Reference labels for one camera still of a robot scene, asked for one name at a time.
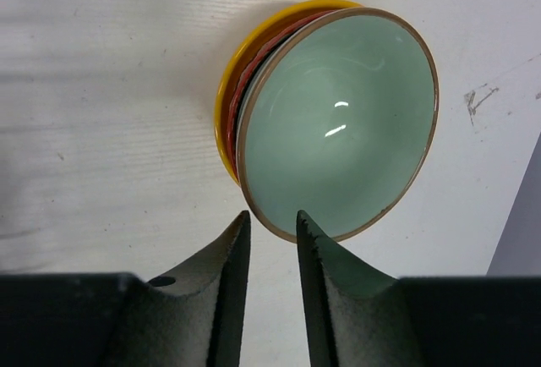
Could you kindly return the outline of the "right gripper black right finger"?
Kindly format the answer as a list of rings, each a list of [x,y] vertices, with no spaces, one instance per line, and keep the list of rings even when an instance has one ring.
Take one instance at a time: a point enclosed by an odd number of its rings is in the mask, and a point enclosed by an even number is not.
[[[297,214],[303,309],[313,366],[422,366],[398,281]]]

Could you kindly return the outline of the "yellow bowl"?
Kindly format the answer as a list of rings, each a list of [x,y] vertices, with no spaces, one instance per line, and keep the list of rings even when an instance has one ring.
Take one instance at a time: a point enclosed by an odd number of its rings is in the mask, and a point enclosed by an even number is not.
[[[214,109],[214,135],[221,161],[238,180],[235,142],[241,101],[255,71],[287,37],[331,11],[356,8],[348,0],[309,0],[295,3],[260,23],[233,53],[221,77]]]

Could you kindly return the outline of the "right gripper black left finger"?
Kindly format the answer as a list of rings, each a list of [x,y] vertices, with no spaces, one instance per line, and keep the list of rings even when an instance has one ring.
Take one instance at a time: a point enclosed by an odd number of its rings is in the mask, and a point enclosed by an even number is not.
[[[179,265],[131,283],[103,364],[239,365],[250,243],[250,215],[242,211]]]

